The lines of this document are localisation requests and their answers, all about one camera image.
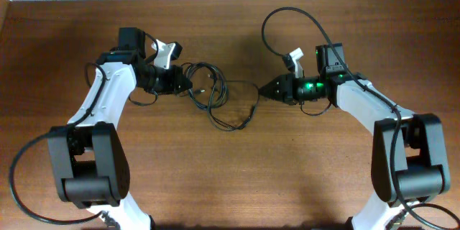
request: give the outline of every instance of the black cable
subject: black cable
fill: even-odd
[[[201,93],[204,93],[205,90],[204,89],[198,89],[198,90],[194,90],[193,94],[194,95],[198,95],[198,94],[201,94]],[[183,94],[183,95],[177,95],[177,97],[187,97],[188,96],[188,91],[187,93]]]
[[[329,101],[329,105],[328,105],[322,112],[318,112],[318,113],[316,113],[316,114],[311,114],[311,113],[308,113],[308,112],[304,112],[304,110],[303,110],[303,104],[304,104],[304,102],[301,102],[301,103],[300,103],[300,110],[301,110],[304,114],[307,114],[307,115],[309,115],[309,116],[320,116],[320,115],[323,115],[323,114],[326,113],[326,111],[329,110],[329,108],[331,108],[331,105],[332,105],[332,103]]]
[[[194,91],[192,88],[188,89],[188,95],[190,96],[190,99],[193,101],[193,103],[201,110],[206,111],[209,121],[213,125],[213,127],[224,131],[224,132],[232,132],[235,130],[241,130],[247,126],[247,124],[252,120],[254,117],[254,113],[256,111],[257,105],[259,104],[259,88],[257,85],[253,82],[246,81],[246,80],[227,80],[225,79],[224,74],[222,71],[217,68],[215,65],[205,63],[205,62],[199,62],[199,63],[184,63],[181,66],[184,65],[189,65],[185,71],[184,75],[185,77],[188,78],[188,80],[191,80],[195,72],[201,68],[206,68],[211,72],[209,77],[213,79],[213,86],[211,87],[211,94],[209,96],[209,100],[207,104],[201,103],[196,99],[196,93],[197,91]],[[229,100],[229,89],[227,87],[227,83],[248,83],[252,86],[254,86],[257,90],[257,101],[256,103],[251,107],[251,111],[248,115],[248,117],[239,125],[239,126],[234,126],[226,123],[225,121],[220,120],[219,118],[215,117],[212,113],[213,109],[217,109],[222,107],[223,105],[226,104],[226,102]]]
[[[432,203],[419,203],[419,204],[416,204],[416,205],[412,205],[410,208],[411,209],[414,209],[414,208],[434,208],[434,209],[437,209],[439,211],[443,211],[444,213],[448,214],[457,223],[458,226],[460,226],[460,218],[456,214],[454,214],[452,211],[448,210],[447,208],[444,208],[443,206],[432,204]]]
[[[22,210],[22,212],[24,212],[26,215],[30,216],[31,218],[33,218],[35,220],[41,221],[43,223],[56,224],[56,225],[81,224],[81,223],[91,221],[93,219],[97,219],[101,215],[101,212],[99,212],[99,213],[97,213],[97,214],[95,214],[93,216],[90,216],[88,218],[74,219],[74,220],[57,220],[57,219],[41,216],[41,215],[31,211],[27,206],[25,206],[23,204],[23,202],[19,198],[19,195],[18,195],[18,193],[16,191],[16,186],[14,184],[14,169],[16,168],[17,163],[18,163],[19,159],[21,158],[21,156],[30,147],[33,147],[35,144],[37,144],[38,142],[40,142],[40,141],[42,141],[44,139],[47,139],[49,137],[55,136],[57,133],[64,132],[64,131],[67,131],[69,129],[75,128],[75,126],[80,124],[82,121],[84,121],[86,118],[88,118],[91,115],[91,112],[94,109],[94,106],[96,106],[97,101],[98,101],[99,97],[101,96],[102,90],[104,89],[104,85],[106,84],[106,80],[107,80],[107,76],[106,76],[104,70],[101,68],[100,65],[95,64],[95,63],[87,63],[86,64],[86,66],[85,66],[85,74],[86,75],[87,75],[88,66],[91,66],[91,65],[96,67],[96,68],[98,68],[101,71],[101,73],[102,73],[102,81],[101,81],[101,86],[99,86],[99,89],[98,89],[96,95],[94,96],[93,102],[88,107],[88,109],[86,109],[86,112],[84,113],[84,115],[81,118],[79,118],[77,121],[73,122],[73,123],[67,124],[66,126],[63,126],[63,127],[59,128],[59,129],[57,129],[55,131],[42,134],[42,135],[36,137],[35,139],[33,139],[32,141],[26,143],[25,146],[23,146],[20,149],[20,151],[16,154],[16,156],[14,156],[13,162],[11,163],[11,166],[9,167],[9,176],[8,176],[9,189],[10,189],[11,194],[13,196],[14,202]]]
[[[151,102],[151,103],[142,103],[142,102],[139,102],[139,101],[133,101],[133,100],[131,100],[131,94],[129,94],[128,100],[131,101],[134,105],[138,105],[138,106],[141,106],[141,107],[149,106],[149,105],[152,105],[152,104],[156,103],[157,100],[158,100],[158,93],[156,91],[153,91],[153,90],[152,90],[152,93],[155,95],[155,100],[153,102]]]
[[[414,210],[407,204],[407,202],[405,201],[402,193],[401,193],[401,189],[400,189],[400,183],[399,183],[399,180],[397,179],[396,177],[396,172],[395,172],[395,153],[396,153],[396,140],[397,140],[397,135],[399,134],[399,131],[401,129],[401,113],[397,110],[397,104],[394,104],[392,103],[391,101],[389,101],[388,99],[386,99],[384,96],[382,96],[381,94],[379,94],[378,92],[376,91],[373,91],[372,89],[368,88],[367,86],[363,85],[361,82],[358,81],[358,79],[354,76],[354,74],[350,71],[350,69],[346,66],[345,62],[341,59],[339,53],[337,52],[336,48],[334,47],[334,45],[332,44],[332,41],[331,39],[329,38],[329,36],[326,34],[326,32],[324,31],[324,29],[322,28],[322,26],[319,24],[318,21],[316,21],[316,19],[314,17],[312,17],[308,12],[306,11],[303,11],[302,9],[299,9],[299,8],[295,8],[295,7],[282,7],[282,8],[279,8],[279,9],[276,9],[274,11],[272,11],[270,14],[268,14],[267,18],[265,18],[263,24],[262,24],[262,40],[265,44],[265,46],[267,46],[268,50],[270,50],[273,54],[275,55],[278,55],[278,56],[282,56],[282,54],[274,51],[267,43],[267,41],[265,40],[265,34],[264,34],[264,30],[265,30],[265,25],[267,23],[267,20],[273,15],[273,14],[276,14],[278,12],[281,12],[281,11],[294,11],[294,12],[298,12],[298,13],[301,13],[301,14],[304,14],[305,16],[307,16],[316,26],[317,28],[321,31],[321,34],[324,36],[324,39],[327,41],[329,47],[331,48],[332,52],[334,53],[334,55],[336,56],[337,60],[340,62],[340,64],[342,65],[342,67],[345,69],[346,73],[351,77],[351,79],[359,86],[361,87],[364,91],[368,91],[370,94],[372,94],[373,96],[377,97],[379,100],[383,101],[385,104],[387,104],[391,111],[393,113],[396,114],[396,117],[397,117],[397,121],[396,121],[396,127],[395,127],[395,132],[393,133],[393,136],[392,136],[392,141],[391,141],[391,150],[390,150],[390,172],[391,172],[391,178],[392,178],[392,181],[393,181],[393,185],[395,187],[395,192],[396,192],[396,196],[397,196],[397,199],[399,200],[399,202],[401,202],[401,204],[404,206],[404,209],[416,220],[418,220],[419,222],[421,222],[422,224],[428,226],[428,227],[431,227],[432,229],[436,229],[436,230],[449,230],[449,228],[445,228],[445,227],[442,227],[442,226],[438,226],[438,225],[435,225],[427,220],[425,220],[424,218],[422,218],[421,216],[419,216],[416,212],[414,212]],[[452,213],[451,211],[449,211],[447,208],[443,208],[443,211],[444,212],[447,212],[448,211],[448,214],[454,214]]]

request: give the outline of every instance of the wood grain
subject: wood grain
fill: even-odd
[[[8,11],[9,0],[0,0],[0,34],[3,22],[6,17],[6,11]]]
[[[459,214],[460,0],[12,2],[0,39],[0,228],[104,226],[101,221],[82,226],[33,221],[11,199],[6,176],[27,140],[64,124],[81,105],[88,92],[84,63],[116,45],[118,28],[135,26],[163,42],[180,42],[183,52],[176,63],[205,60],[227,78],[262,86],[287,72],[260,38],[262,21],[280,6],[309,11],[333,41],[343,42],[349,67],[367,75],[383,94],[405,108],[441,117],[452,187],[435,202]],[[267,38],[279,52],[301,47],[305,74],[317,73],[313,51],[324,39],[307,19],[277,14],[267,25]],[[229,105],[218,115],[244,116],[253,90],[234,85],[230,91]],[[306,108],[319,111],[325,104]],[[130,191],[162,225],[344,222],[372,192],[371,135],[338,109],[311,118],[297,106],[262,100],[251,124],[229,134],[216,131],[189,99],[161,96],[150,107],[127,103],[118,133],[131,170]],[[22,158],[17,185],[23,201],[38,213],[57,219],[88,215],[59,201],[45,143]],[[434,211],[421,213],[452,224]]]

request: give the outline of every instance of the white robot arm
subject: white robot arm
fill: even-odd
[[[96,61],[99,67],[93,85],[68,123],[84,115],[105,78],[91,115],[71,131],[48,140],[61,200],[100,213],[108,226],[119,230],[155,227],[152,217],[141,211],[129,193],[129,166],[116,135],[124,104],[136,87],[157,96],[177,94],[192,86],[181,67],[170,65],[171,60],[178,58],[180,45],[152,38],[157,53],[154,65],[149,65],[143,49],[145,35],[149,36],[137,28],[120,29],[119,46]],[[77,162],[74,157],[83,152],[94,152],[95,160]]]
[[[432,114],[419,115],[396,106],[361,74],[352,78],[346,73],[342,45],[333,46],[340,54],[342,63],[332,53],[330,45],[317,46],[320,75],[305,78],[299,77],[292,69],[297,67],[298,59],[291,57],[292,53],[284,55],[283,61],[292,73],[276,77],[261,87],[259,93],[289,105],[327,98],[335,107],[357,119],[374,136],[371,171],[374,192],[366,206],[349,218],[344,228],[396,229],[405,218],[405,207],[397,199],[390,173],[390,147],[398,120],[393,109],[399,111],[402,124],[395,145],[395,172],[400,191],[409,206],[429,201],[450,188],[441,122]],[[406,146],[419,149],[420,155],[406,157]]]

